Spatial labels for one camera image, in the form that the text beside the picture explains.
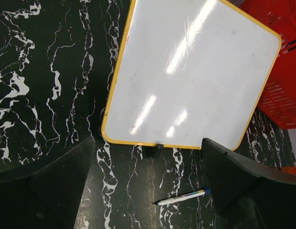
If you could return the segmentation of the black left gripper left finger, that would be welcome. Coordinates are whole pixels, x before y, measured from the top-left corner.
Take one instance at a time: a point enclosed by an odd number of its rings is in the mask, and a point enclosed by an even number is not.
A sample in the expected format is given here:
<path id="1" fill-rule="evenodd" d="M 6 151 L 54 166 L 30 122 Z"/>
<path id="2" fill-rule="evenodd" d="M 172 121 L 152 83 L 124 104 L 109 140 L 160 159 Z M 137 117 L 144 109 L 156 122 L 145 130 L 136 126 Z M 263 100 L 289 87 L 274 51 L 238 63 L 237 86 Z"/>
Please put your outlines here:
<path id="1" fill-rule="evenodd" d="M 0 172 L 0 229 L 72 229 L 95 142 Z"/>

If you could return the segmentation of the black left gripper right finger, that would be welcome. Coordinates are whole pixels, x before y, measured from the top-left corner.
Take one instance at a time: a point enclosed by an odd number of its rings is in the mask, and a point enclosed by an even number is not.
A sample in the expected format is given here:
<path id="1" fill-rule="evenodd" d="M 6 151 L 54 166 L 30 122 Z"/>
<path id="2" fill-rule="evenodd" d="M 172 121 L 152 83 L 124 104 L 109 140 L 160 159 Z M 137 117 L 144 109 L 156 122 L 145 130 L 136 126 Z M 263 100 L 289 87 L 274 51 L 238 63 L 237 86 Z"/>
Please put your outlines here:
<path id="1" fill-rule="evenodd" d="M 209 138 L 201 146 L 213 205 L 225 229 L 296 229 L 296 175 Z"/>

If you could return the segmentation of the white blue whiteboard marker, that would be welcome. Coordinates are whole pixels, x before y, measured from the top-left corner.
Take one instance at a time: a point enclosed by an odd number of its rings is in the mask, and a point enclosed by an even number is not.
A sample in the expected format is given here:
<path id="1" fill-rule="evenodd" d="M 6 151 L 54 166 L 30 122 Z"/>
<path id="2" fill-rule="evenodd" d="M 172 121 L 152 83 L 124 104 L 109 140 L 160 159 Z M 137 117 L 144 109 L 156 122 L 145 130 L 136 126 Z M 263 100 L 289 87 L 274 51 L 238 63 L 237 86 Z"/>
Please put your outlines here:
<path id="1" fill-rule="evenodd" d="M 156 206 L 164 206 L 164 205 L 169 205 L 169 204 L 174 204 L 177 202 L 181 202 L 181 201 L 185 201 L 191 198 L 197 198 L 200 196 L 204 196 L 204 195 L 209 195 L 210 192 L 210 188 L 209 187 L 204 187 L 203 189 L 200 189 L 198 191 L 194 191 L 188 194 L 184 194 L 184 195 L 180 195 L 180 196 L 176 196 L 176 197 L 171 197 L 168 199 L 164 199 L 164 200 L 160 200 L 155 202 L 154 204 Z"/>

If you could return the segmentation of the yellow framed whiteboard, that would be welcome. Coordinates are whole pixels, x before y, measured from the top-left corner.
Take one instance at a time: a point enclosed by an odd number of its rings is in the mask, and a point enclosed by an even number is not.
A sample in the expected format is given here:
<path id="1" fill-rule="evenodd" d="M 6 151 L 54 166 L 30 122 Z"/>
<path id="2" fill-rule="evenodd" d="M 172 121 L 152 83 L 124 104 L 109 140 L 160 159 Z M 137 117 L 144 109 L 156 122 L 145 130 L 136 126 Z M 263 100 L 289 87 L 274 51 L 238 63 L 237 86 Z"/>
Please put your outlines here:
<path id="1" fill-rule="evenodd" d="M 133 0 L 101 125 L 113 144 L 235 150 L 281 36 L 226 0 Z"/>

